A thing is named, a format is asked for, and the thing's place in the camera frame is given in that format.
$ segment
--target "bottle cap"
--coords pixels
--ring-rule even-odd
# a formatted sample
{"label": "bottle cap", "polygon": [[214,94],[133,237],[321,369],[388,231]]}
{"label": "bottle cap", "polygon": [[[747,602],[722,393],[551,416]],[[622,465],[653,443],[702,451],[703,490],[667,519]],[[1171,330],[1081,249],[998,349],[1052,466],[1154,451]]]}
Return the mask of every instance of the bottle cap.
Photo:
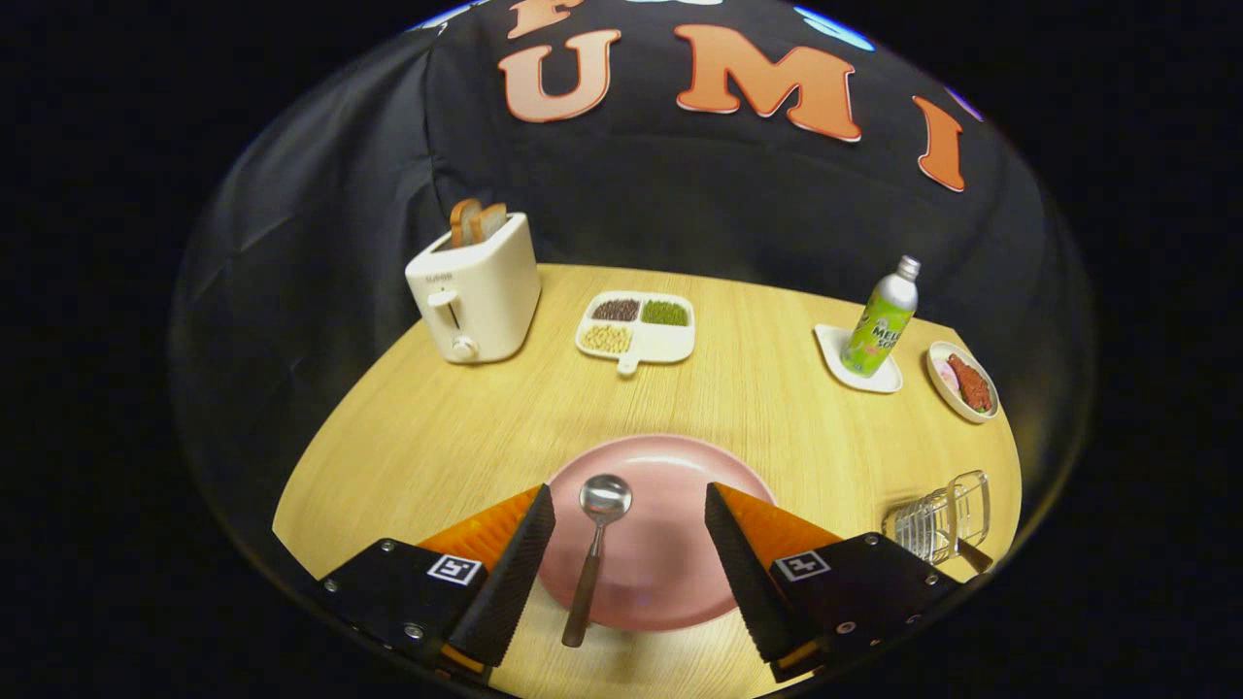
{"label": "bottle cap", "polygon": [[902,255],[901,261],[897,262],[897,276],[906,281],[915,281],[915,277],[920,276],[920,261],[915,257]]}

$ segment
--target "orange letter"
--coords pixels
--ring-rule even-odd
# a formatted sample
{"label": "orange letter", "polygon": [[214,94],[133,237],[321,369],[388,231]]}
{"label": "orange letter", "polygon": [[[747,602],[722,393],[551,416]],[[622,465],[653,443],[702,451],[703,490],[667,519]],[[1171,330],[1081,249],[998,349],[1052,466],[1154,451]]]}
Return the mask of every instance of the orange letter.
{"label": "orange letter", "polygon": [[609,91],[609,44],[620,37],[615,29],[569,37],[566,46],[578,51],[578,87],[561,97],[543,91],[541,62],[552,53],[552,46],[532,46],[506,56],[497,66],[505,71],[510,113],[525,122],[543,123],[577,117],[599,104]]}
{"label": "orange letter", "polygon": [[941,107],[916,95],[911,97],[924,112],[929,124],[929,149],[920,155],[920,169],[924,174],[940,182],[955,192],[967,188],[967,182],[958,172],[958,134],[962,126]]}
{"label": "orange letter", "polygon": [[807,46],[796,46],[777,63],[769,63],[745,36],[711,25],[681,25],[674,34],[691,42],[691,88],[677,96],[677,106],[692,112],[731,114],[741,102],[730,95],[727,76],[742,88],[751,108],[771,117],[798,88],[798,103],[786,116],[794,126],[859,141],[863,132],[850,121],[850,87],[854,66]]}
{"label": "orange letter", "polygon": [[569,16],[569,12],[559,12],[557,7],[577,7],[582,4],[583,0],[522,0],[510,7],[518,12],[518,22],[510,30],[510,39],[554,25]]}

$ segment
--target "can label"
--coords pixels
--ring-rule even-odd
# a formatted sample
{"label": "can label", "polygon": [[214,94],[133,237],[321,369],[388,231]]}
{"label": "can label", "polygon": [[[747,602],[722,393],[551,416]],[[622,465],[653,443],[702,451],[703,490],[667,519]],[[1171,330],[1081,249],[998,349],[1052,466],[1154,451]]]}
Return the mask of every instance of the can label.
{"label": "can label", "polygon": [[876,373],[914,315],[915,311],[899,308],[873,291],[859,325],[842,350],[842,363],[859,376]]}

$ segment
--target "beans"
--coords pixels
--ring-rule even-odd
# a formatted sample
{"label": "beans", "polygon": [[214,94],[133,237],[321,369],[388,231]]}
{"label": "beans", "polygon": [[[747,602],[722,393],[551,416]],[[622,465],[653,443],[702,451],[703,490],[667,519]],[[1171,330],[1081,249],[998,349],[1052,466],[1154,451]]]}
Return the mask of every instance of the beans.
{"label": "beans", "polygon": [[583,333],[583,347],[597,352],[620,354],[630,348],[630,328],[620,326],[592,326]]}
{"label": "beans", "polygon": [[639,302],[633,299],[614,299],[595,307],[592,318],[597,321],[633,321],[639,315]]}
{"label": "beans", "polygon": [[667,301],[648,301],[643,306],[643,322],[659,325],[690,325],[686,308]]}

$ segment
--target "bread slice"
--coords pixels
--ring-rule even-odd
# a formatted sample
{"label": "bread slice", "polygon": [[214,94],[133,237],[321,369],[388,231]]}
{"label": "bread slice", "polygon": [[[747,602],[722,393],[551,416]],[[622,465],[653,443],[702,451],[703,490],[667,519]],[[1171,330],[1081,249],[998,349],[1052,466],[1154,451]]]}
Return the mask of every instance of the bread slice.
{"label": "bread slice", "polygon": [[452,230],[454,248],[461,248],[465,244],[462,234],[467,233],[465,229],[470,226],[471,218],[477,216],[481,210],[482,204],[479,203],[479,199],[462,199],[454,206],[454,210],[449,214],[449,228]]}
{"label": "bread slice", "polygon": [[488,238],[501,230],[505,225],[506,209],[503,203],[492,204],[491,206],[484,209],[471,219],[471,229],[475,235],[472,240],[475,243],[484,243]]}

